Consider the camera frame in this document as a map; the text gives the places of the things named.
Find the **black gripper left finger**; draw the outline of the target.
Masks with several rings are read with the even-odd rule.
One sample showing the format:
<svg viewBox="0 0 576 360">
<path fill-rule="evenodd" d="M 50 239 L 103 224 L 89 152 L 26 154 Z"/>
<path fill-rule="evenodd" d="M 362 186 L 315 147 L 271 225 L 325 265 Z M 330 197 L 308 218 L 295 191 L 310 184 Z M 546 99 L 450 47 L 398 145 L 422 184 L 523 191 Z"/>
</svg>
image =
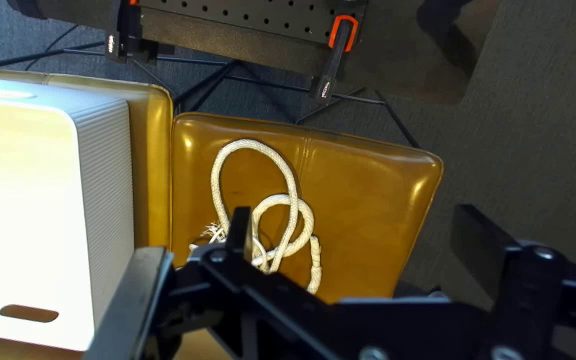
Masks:
<svg viewBox="0 0 576 360">
<path fill-rule="evenodd" d="M 154 314 L 171 272 L 164 248 L 137 248 L 114 291 L 83 360 L 142 360 Z"/>
</svg>

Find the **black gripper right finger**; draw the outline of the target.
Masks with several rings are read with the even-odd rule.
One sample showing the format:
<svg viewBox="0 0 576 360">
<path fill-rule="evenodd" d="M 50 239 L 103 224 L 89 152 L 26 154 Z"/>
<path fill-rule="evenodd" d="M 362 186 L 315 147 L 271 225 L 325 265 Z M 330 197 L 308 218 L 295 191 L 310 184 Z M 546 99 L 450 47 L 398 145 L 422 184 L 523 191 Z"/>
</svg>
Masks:
<svg viewBox="0 0 576 360">
<path fill-rule="evenodd" d="M 502 280 L 512 272 L 520 243 L 473 203 L 458 203 L 450 245 L 475 280 Z"/>
</svg>

